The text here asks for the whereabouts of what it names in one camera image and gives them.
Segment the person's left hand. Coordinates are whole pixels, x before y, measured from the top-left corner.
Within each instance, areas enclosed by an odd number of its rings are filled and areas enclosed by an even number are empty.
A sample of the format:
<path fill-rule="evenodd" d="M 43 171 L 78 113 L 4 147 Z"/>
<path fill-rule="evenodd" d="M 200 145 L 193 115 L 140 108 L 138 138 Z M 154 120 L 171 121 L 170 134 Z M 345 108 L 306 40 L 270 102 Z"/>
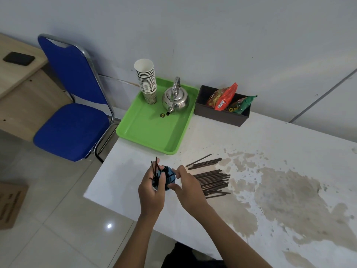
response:
<path fill-rule="evenodd" d="M 165 194 L 159 194 L 152 186 L 152 178 L 154 177 L 153 166 L 150 166 L 146 171 L 143 180 L 138 188 L 141 217 L 157 220 L 160 212 L 164 207 Z"/>

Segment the person's right hand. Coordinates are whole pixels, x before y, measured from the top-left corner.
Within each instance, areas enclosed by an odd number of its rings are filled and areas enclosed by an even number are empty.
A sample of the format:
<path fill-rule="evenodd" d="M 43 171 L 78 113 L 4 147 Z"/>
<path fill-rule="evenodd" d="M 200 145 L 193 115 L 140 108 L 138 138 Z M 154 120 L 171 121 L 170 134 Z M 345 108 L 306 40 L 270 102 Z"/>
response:
<path fill-rule="evenodd" d="M 182 193 L 176 193 L 182 207 L 195 219 L 199 220 L 205 210 L 208 209 L 208 202 L 201 189 L 198 180 L 187 172 L 185 166 L 181 165 L 177 169 L 172 169 L 176 178 L 181 180 Z"/>

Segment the blue patterned cup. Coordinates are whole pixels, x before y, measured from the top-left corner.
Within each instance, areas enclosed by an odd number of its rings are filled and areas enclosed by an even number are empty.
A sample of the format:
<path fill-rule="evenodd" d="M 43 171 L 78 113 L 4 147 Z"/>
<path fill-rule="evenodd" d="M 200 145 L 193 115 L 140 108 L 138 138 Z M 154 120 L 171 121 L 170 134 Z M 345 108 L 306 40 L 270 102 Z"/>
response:
<path fill-rule="evenodd" d="M 172 169 L 168 166 L 164 166 L 163 169 L 159 168 L 158 166 L 156 167 L 156 172 L 154 174 L 154 177 L 152 178 L 152 186 L 155 190 L 158 189 L 158 185 L 159 185 L 159 179 L 160 179 L 160 175 L 161 173 L 165 173 L 165 177 L 166 177 L 166 183 L 165 183 L 165 191 L 168 191 L 170 188 L 167 187 L 168 184 L 172 184 L 175 183 L 176 180 L 176 175 L 175 173 L 172 171 Z"/>

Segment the person's left forearm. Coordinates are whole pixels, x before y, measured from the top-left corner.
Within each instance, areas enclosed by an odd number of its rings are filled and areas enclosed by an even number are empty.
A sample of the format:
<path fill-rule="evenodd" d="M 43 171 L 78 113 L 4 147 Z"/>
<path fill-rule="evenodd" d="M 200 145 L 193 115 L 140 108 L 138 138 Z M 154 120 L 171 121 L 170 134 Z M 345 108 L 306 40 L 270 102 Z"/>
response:
<path fill-rule="evenodd" d="M 144 268 L 149 239 L 158 215 L 140 215 L 126 246 L 113 268 Z"/>

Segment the person's right forearm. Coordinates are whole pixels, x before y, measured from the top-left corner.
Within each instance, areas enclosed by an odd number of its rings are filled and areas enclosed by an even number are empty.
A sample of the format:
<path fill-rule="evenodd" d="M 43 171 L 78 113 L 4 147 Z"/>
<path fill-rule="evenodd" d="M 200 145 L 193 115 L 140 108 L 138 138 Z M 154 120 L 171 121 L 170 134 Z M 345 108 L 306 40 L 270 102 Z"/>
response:
<path fill-rule="evenodd" d="M 203 226 L 227 268 L 272 268 L 207 203 L 190 209 Z"/>

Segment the pile of black sticks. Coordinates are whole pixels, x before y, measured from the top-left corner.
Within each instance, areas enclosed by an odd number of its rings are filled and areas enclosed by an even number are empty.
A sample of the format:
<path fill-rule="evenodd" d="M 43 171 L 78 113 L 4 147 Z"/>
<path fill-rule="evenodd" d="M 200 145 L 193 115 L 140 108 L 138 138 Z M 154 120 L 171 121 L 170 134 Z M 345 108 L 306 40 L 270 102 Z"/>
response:
<path fill-rule="evenodd" d="M 224 170 L 217 168 L 217 165 L 222 162 L 222 158 L 209 159 L 211 155 L 212 154 L 208 154 L 185 165 L 185 168 L 188 171 L 203 169 L 202 172 L 193 174 L 193 176 L 199 182 L 206 199 L 231 194 L 231 192 L 228 191 L 231 175 L 225 173 Z"/>

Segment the green plastic tray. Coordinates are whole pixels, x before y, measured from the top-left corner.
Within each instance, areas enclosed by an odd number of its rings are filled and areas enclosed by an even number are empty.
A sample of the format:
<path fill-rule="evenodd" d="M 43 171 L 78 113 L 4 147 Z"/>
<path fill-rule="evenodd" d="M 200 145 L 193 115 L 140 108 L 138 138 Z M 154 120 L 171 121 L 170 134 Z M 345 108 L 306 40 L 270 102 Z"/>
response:
<path fill-rule="evenodd" d="M 173 81 L 157 77 L 156 82 L 157 102 L 153 105 L 147 104 L 140 92 L 119 123 L 116 133 L 120 138 L 173 155 L 178 151 L 189 127 L 199 90 L 181 84 L 190 98 L 188 108 L 161 117 L 161 114 L 167 112 L 162 105 L 161 97 L 166 89 L 172 87 Z"/>

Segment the person's black trousers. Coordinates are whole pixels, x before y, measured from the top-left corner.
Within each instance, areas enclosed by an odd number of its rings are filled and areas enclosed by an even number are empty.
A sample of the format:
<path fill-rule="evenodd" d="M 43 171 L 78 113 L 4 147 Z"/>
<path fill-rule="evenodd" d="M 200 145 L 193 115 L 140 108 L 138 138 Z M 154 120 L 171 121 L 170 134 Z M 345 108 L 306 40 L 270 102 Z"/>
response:
<path fill-rule="evenodd" d="M 192 248 L 176 242 L 173 250 L 165 257 L 161 268 L 227 268 L 224 261 L 198 260 Z"/>

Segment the dark brown box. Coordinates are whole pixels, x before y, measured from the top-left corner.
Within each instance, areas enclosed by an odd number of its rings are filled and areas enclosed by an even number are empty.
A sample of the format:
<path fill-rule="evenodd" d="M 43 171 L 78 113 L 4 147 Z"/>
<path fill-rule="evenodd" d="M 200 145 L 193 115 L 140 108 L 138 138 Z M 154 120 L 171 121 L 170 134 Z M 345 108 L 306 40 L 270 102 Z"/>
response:
<path fill-rule="evenodd" d="M 216 91 L 217 88 L 201 85 L 199 93 L 195 102 L 194 114 L 220 121 L 226 124 L 240 127 L 249 118 L 251 106 L 249 106 L 243 113 L 237 114 L 229 111 L 216 111 L 206 105 L 209 97 Z"/>

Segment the steel kettle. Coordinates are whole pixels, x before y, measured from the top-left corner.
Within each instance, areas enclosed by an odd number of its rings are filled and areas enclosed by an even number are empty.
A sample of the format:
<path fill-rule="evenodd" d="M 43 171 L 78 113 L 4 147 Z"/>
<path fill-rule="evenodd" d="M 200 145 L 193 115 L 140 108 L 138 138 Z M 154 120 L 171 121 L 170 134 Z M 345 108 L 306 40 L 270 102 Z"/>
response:
<path fill-rule="evenodd" d="M 187 91 L 181 87 L 181 78 L 176 77 L 171 88 L 162 95 L 162 105 L 166 110 L 165 115 L 179 112 L 189 106 L 190 98 Z"/>

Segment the orange snack packet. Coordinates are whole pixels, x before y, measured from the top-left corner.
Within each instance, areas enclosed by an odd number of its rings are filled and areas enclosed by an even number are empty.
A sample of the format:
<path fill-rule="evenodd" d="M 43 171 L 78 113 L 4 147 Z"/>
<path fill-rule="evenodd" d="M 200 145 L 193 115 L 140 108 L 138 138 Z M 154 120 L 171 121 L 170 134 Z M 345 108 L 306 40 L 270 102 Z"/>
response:
<path fill-rule="evenodd" d="M 215 108 L 216 104 L 218 102 L 218 100 L 220 99 L 220 97 L 225 93 L 225 91 L 229 89 L 228 87 L 225 88 L 221 88 L 221 89 L 217 89 L 211 96 L 210 98 L 207 100 L 206 105 L 211 107 L 211 108 Z"/>

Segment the red snack packet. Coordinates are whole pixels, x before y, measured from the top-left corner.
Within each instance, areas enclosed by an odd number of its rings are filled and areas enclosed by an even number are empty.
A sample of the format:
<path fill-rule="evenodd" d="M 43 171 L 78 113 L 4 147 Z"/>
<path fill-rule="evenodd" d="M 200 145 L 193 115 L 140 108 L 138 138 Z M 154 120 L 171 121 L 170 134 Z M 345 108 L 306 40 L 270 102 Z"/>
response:
<path fill-rule="evenodd" d="M 223 111 L 228 107 L 236 94 L 238 84 L 234 82 L 230 87 L 221 88 L 216 91 L 216 103 L 214 109 L 216 111 Z"/>

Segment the stack of paper cups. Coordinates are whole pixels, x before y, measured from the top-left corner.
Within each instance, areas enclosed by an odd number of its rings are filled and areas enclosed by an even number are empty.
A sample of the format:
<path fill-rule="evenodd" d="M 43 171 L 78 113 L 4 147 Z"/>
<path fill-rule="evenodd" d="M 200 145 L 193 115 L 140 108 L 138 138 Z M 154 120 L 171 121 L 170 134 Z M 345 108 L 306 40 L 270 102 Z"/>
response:
<path fill-rule="evenodd" d="M 146 58 L 139 59 L 134 63 L 134 69 L 146 103 L 155 104 L 157 102 L 157 83 L 153 62 Z"/>

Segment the blue padded chair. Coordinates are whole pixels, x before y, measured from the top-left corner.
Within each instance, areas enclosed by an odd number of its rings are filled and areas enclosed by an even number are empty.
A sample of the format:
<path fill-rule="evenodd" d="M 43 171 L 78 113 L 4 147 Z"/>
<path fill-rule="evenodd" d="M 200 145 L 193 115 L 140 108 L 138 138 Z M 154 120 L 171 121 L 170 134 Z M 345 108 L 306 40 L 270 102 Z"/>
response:
<path fill-rule="evenodd" d="M 37 131 L 33 143 L 51 154 L 78 162 L 100 153 L 107 132 L 118 126 L 114 109 L 87 50 L 59 37 L 40 34 L 38 42 L 73 103 L 60 107 Z"/>

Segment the green snack packet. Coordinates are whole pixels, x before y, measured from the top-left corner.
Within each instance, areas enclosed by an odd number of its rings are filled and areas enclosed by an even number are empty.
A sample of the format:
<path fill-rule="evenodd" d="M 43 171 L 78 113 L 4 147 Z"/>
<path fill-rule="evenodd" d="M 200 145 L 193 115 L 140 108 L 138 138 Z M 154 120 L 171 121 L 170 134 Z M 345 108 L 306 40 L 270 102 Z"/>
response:
<path fill-rule="evenodd" d="M 253 102 L 253 100 L 257 97 L 257 95 L 255 96 L 247 96 L 244 98 L 241 98 L 237 101 L 235 101 L 234 103 L 231 103 L 228 107 L 227 107 L 227 111 L 228 112 L 233 112 L 236 114 L 242 114 Z"/>

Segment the cardboard box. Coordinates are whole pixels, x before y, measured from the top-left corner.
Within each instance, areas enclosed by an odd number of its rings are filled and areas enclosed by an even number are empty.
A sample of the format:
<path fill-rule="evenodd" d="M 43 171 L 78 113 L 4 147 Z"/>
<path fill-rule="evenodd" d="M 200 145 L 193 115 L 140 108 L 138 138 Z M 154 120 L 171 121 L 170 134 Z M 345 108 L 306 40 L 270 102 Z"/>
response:
<path fill-rule="evenodd" d="M 28 188 L 28 185 L 0 183 L 0 230 L 14 226 Z"/>

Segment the wooden desk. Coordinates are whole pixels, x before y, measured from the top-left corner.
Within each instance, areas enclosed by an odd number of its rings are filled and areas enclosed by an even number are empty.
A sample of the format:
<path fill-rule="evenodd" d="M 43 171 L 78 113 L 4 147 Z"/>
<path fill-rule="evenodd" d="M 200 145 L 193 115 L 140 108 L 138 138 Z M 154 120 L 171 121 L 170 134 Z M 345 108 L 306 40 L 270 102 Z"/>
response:
<path fill-rule="evenodd" d="M 35 60 L 28 66 L 7 63 L 3 58 L 10 52 Z M 41 49 L 0 33 L 0 130 L 32 142 L 57 110 L 73 103 L 42 70 L 47 63 Z"/>

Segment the black phone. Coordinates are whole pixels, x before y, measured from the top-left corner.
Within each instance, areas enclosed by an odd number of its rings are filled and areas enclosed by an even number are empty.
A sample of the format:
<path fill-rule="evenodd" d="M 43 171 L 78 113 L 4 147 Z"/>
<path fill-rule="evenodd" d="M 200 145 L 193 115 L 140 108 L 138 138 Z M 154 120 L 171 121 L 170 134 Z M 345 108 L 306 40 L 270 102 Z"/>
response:
<path fill-rule="evenodd" d="M 13 63 L 20 66 L 28 66 L 35 60 L 35 56 L 18 52 L 10 52 L 2 60 L 7 63 Z"/>

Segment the grey wall conduit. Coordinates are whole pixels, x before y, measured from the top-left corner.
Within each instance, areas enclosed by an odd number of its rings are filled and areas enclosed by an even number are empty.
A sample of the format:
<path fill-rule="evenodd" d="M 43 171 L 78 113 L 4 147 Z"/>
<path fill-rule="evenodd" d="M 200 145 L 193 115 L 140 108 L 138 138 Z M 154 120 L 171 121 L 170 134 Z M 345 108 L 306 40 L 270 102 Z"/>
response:
<path fill-rule="evenodd" d="M 302 110 L 299 114 L 294 116 L 288 123 L 294 123 L 297 119 L 299 119 L 303 114 L 308 112 L 311 108 L 317 105 L 320 101 L 326 98 L 329 94 L 331 94 L 334 90 L 344 84 L 347 80 L 349 80 L 354 74 L 357 73 L 357 68 L 355 68 L 352 72 L 350 72 L 347 76 L 341 79 L 337 84 L 335 84 L 332 88 L 326 91 L 323 95 L 321 95 L 318 99 L 316 99 L 313 103 L 311 103 L 308 107 Z"/>

